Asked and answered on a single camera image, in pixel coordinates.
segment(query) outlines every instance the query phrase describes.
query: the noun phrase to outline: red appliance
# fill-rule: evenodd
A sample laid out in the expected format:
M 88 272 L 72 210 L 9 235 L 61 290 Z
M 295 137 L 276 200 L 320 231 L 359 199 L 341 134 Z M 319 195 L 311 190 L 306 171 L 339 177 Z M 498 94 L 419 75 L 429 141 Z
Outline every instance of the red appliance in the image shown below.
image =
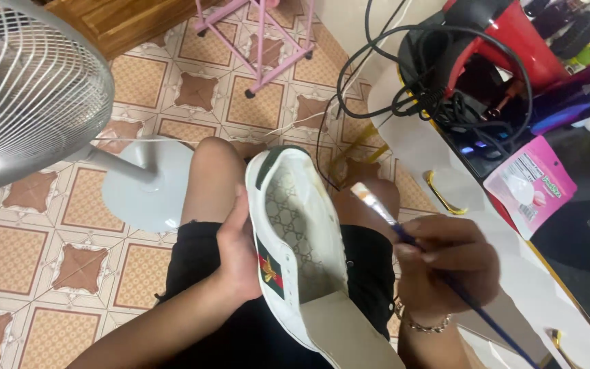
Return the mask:
M 443 13 L 445 25 L 481 30 L 513 50 L 527 69 L 535 93 L 570 76 L 522 12 L 518 0 L 448 0 Z M 433 84 L 445 87 L 446 97 L 452 96 L 463 66 L 475 53 L 522 79 L 517 64 L 483 38 L 455 33 L 453 41 L 436 63 Z

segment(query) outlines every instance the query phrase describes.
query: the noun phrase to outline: gold handle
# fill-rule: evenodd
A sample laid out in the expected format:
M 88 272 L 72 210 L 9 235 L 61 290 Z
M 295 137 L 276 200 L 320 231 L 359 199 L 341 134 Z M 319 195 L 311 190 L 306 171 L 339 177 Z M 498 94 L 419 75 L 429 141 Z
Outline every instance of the gold handle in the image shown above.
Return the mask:
M 434 187 L 434 171 L 427 171 L 425 172 L 425 181 L 427 182 L 427 185 L 430 187 L 431 192 L 434 192 L 434 195 L 436 195 L 436 197 L 438 197 L 438 199 L 440 200 L 440 203 L 443 204 L 443 206 L 445 206 L 445 208 L 454 215 L 464 215 L 468 212 L 468 208 L 466 209 L 460 209 L 456 206 L 452 206 L 450 205 L 447 201 L 445 201 L 445 198 L 443 198 L 443 196 L 441 196 L 438 193 L 438 190 L 436 189 L 436 187 Z
M 550 331 L 548 331 L 548 334 L 550 335 L 550 339 L 552 340 L 552 344 L 554 345 L 554 348 L 556 348 L 559 351 L 559 353 L 564 358 L 566 363 L 568 363 L 568 366 L 570 367 L 570 369 L 579 369 L 579 366 L 575 365 L 572 362 L 572 360 L 570 360 L 568 358 L 568 355 L 566 355 L 564 350 L 561 349 L 561 345 L 559 345 L 559 341 L 561 340 L 561 331 L 551 328 Z

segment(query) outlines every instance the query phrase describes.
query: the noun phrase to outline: pink snack package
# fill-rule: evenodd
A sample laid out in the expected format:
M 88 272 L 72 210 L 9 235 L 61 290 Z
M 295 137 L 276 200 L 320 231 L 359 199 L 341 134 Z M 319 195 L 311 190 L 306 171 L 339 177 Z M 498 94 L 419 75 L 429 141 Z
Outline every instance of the pink snack package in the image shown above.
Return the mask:
M 578 189 L 543 136 L 497 167 L 484 188 L 504 205 L 526 240 Z

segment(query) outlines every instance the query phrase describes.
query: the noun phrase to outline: white power cord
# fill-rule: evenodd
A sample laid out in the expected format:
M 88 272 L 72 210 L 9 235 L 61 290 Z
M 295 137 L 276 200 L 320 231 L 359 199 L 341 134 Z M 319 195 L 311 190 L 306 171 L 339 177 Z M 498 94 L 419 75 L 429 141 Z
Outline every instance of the white power cord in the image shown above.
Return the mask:
M 402 21 L 405 19 L 405 15 L 406 13 L 409 11 L 409 7 L 411 6 L 411 4 L 414 2 L 414 0 L 408 0 L 407 4 L 405 6 L 405 10 L 402 12 L 402 15 L 400 16 L 400 19 L 398 19 L 398 21 L 389 28 L 390 29 L 394 29 L 395 27 L 397 27 L 398 24 L 402 23 Z M 381 40 L 381 42 L 379 43 L 378 47 L 381 49 L 381 47 L 383 46 L 384 43 L 386 43 L 386 41 L 388 40 L 388 38 L 384 38 L 383 40 Z M 368 55 L 368 58 L 366 58 L 365 62 L 363 62 L 363 64 L 361 64 L 361 67 L 359 67 L 359 70 L 356 71 L 355 75 L 352 77 L 352 80 L 350 80 L 350 82 L 346 85 L 345 89 L 343 90 L 343 92 L 341 92 L 341 98 L 345 98 L 345 94 L 348 92 L 349 88 L 352 87 L 352 85 L 354 84 L 354 82 L 356 81 L 357 78 L 359 78 L 359 75 L 361 74 L 361 71 L 363 70 L 363 68 L 366 66 L 366 64 L 368 63 L 368 61 L 370 60 L 370 58 L 373 57 L 374 54 L 370 54 Z M 333 108 L 335 108 L 336 106 L 338 106 L 338 101 L 333 102 L 332 105 L 329 106 L 329 110 L 332 110 Z M 277 128 L 274 129 L 272 131 L 269 131 L 268 133 L 259 136 L 259 137 L 249 137 L 252 140 L 258 140 L 260 138 L 264 138 L 267 136 L 272 135 L 273 133 L 279 132 L 279 131 L 283 131 L 283 130 L 290 130 L 292 128 L 293 125 L 295 125 L 296 123 L 300 123 L 300 122 L 305 122 L 311 118 L 317 117 L 319 115 L 323 115 L 325 112 L 320 112 L 320 113 L 315 113 L 307 118 L 301 119 L 301 120 L 297 120 L 295 122 L 291 122 L 288 125 L 285 125 L 284 127 L 281 128 Z M 231 139 L 229 139 L 228 141 L 241 141 L 243 138 L 242 137 L 232 137 Z M 101 141 L 144 141 L 144 142 L 157 142 L 157 141 L 179 141 L 179 142 L 184 142 L 187 144 L 197 144 L 198 142 L 190 142 L 190 141 L 185 141 L 185 140 L 180 140 L 178 138 L 122 138 L 122 137 L 117 137 L 117 138 L 95 138 L 95 140 L 101 140 Z

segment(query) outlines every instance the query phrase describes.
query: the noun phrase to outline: fan pole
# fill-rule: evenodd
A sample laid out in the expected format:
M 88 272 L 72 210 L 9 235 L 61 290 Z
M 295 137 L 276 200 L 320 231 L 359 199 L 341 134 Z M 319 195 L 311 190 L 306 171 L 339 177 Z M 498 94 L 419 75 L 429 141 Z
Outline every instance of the fan pole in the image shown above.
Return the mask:
M 118 172 L 147 185 L 151 184 L 158 178 L 158 173 L 152 172 L 138 165 L 131 164 L 127 162 L 127 160 L 120 159 L 110 152 L 106 152 L 92 145 L 87 145 L 86 147 L 81 148 L 76 153 L 68 156 L 66 160 L 69 162 L 83 160 L 88 163 L 97 164 L 110 171 Z

